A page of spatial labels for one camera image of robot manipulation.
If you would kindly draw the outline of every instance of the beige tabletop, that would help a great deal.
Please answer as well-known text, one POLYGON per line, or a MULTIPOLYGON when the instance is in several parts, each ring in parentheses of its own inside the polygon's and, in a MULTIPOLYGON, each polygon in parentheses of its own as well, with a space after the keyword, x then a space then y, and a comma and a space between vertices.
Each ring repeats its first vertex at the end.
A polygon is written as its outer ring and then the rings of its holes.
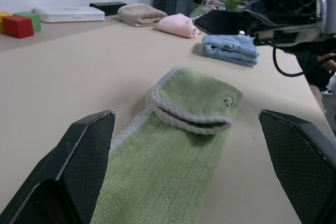
MULTIPOLYGON (((254 68, 202 57, 183 39, 110 18, 43 24, 34 37, 0 36, 0 211, 69 125, 115 109, 114 136, 144 108, 144 95, 170 69, 188 65, 238 88, 241 102, 201 211, 200 223, 299 224, 278 181, 258 121, 261 109, 289 113, 333 134, 304 77, 286 78, 262 47, 254 68)), ((287 72, 300 70, 279 52, 287 72)))

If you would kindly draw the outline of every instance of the green cube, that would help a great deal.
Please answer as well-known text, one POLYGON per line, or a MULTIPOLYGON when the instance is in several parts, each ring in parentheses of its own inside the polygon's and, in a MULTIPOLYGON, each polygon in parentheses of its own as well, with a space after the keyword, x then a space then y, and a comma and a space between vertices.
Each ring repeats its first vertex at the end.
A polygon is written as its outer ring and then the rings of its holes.
POLYGON ((14 13, 15 16, 23 16, 32 19, 34 32, 37 33, 41 31, 41 21, 40 17, 36 13, 22 12, 22 13, 14 13))

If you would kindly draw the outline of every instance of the black cable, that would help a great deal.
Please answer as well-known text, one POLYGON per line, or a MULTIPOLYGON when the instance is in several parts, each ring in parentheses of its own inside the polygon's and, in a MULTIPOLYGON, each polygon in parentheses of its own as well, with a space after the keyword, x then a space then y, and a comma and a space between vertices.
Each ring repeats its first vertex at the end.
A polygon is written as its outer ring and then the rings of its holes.
POLYGON ((315 68, 323 65, 324 63, 326 63, 327 61, 329 60, 335 60, 336 59, 336 56, 331 56, 329 58, 325 58, 324 60, 321 60, 318 64, 316 64, 315 66, 312 66, 300 73, 286 73, 286 72, 283 72, 279 65, 278 65, 278 61, 277 61, 277 48, 276 47, 273 47, 273 63, 274 63, 274 66, 275 68, 278 70, 278 72, 286 77, 298 77, 298 76, 301 76, 303 74, 306 74, 308 72, 310 72, 311 70, 314 70, 315 68))

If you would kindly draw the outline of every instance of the black box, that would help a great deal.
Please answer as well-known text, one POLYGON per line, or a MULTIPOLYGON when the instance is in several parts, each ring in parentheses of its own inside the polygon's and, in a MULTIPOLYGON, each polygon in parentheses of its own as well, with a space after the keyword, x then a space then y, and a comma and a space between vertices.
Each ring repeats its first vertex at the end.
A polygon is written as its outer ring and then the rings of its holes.
POLYGON ((124 2, 90 3, 90 6, 105 12, 105 16, 116 15, 120 7, 126 5, 124 2))

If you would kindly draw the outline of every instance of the white box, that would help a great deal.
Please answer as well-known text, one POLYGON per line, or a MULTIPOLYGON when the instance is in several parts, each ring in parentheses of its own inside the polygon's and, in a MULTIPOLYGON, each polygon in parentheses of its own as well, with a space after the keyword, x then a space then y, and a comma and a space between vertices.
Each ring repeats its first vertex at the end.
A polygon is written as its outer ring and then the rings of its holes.
POLYGON ((103 21, 105 13, 94 7, 36 7, 34 12, 43 22, 103 21))

